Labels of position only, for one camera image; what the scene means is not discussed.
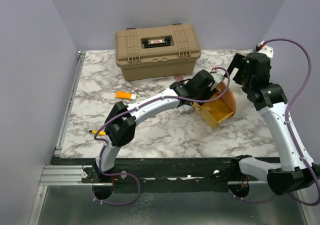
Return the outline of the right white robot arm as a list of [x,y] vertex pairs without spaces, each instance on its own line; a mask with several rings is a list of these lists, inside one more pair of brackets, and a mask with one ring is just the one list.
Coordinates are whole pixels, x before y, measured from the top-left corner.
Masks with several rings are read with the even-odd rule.
[[241,85],[250,102],[264,119],[275,142],[280,163],[268,163],[250,155],[232,160],[229,174],[240,181],[253,176],[267,182],[278,196],[308,188],[320,178],[320,167],[305,149],[290,114],[288,100],[279,84],[270,82],[270,58],[260,52],[236,53],[227,72],[237,69],[233,80]]

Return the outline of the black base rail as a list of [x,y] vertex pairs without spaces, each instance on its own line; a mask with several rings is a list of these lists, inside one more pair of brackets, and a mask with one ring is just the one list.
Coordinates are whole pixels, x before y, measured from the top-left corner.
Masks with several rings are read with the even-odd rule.
[[91,186],[104,194],[224,193],[230,186],[247,192],[250,176],[236,173],[232,162],[231,158],[118,158],[108,175],[102,175],[92,159],[53,157],[43,173],[57,185]]

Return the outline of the orange white cream tube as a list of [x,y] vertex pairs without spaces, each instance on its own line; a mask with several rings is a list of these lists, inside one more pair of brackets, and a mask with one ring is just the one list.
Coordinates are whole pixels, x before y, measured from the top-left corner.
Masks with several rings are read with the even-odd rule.
[[117,91],[116,94],[115,94],[115,97],[117,99],[135,100],[137,98],[137,95],[134,94],[134,93]]

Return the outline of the lavender small bottle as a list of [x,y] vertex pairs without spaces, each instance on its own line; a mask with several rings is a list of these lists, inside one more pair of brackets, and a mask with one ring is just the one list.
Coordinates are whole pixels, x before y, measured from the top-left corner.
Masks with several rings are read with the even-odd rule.
[[181,107],[178,107],[177,110],[178,110],[178,112],[179,112],[181,115],[186,113],[185,108],[182,107],[182,106],[181,106]]

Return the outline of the white spray bottle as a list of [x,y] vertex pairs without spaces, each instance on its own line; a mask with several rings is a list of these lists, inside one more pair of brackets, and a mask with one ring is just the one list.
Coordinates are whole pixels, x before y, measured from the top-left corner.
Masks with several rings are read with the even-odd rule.
[[187,114],[188,114],[188,113],[191,113],[191,112],[194,110],[194,108],[193,108],[192,105],[184,105],[183,107],[184,107],[184,110],[185,110],[185,112],[186,112]]

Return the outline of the tan plastic toolbox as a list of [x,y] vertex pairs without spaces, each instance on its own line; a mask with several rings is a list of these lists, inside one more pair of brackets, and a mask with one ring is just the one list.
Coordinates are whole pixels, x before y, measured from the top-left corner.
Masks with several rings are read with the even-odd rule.
[[115,33],[115,62],[127,82],[192,74],[201,54],[190,23]]

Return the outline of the pink blush palette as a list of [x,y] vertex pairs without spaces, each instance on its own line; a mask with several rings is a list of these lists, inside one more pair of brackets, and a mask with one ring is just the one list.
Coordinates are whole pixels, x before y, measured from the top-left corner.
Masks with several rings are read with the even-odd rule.
[[175,80],[176,80],[177,82],[180,82],[180,81],[183,81],[183,80],[184,80],[184,77],[183,77],[182,75],[177,75],[177,76],[175,77]]

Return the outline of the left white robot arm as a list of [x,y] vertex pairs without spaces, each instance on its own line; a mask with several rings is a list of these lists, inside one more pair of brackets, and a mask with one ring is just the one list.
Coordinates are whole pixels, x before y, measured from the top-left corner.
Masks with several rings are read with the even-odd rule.
[[210,102],[223,80],[220,72],[202,69],[192,78],[175,81],[169,88],[143,101],[128,105],[117,102],[99,129],[105,132],[105,137],[101,139],[104,145],[95,159],[94,178],[101,183],[110,178],[121,147],[133,140],[139,124],[167,110]]

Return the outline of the white round makeup organizer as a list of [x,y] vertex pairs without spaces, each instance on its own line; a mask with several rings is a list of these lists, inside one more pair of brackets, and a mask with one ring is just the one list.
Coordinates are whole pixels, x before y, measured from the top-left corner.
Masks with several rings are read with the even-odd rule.
[[[211,73],[204,69],[198,71],[194,78],[196,84],[201,88],[210,82],[214,82]],[[229,86],[227,86],[227,83],[228,79],[225,78],[223,82],[217,85],[217,92],[211,97],[211,99],[214,99],[225,92],[219,99],[206,103],[194,102],[192,104],[196,112],[212,129],[216,129],[220,124],[253,107],[240,85],[233,80],[230,80]]]

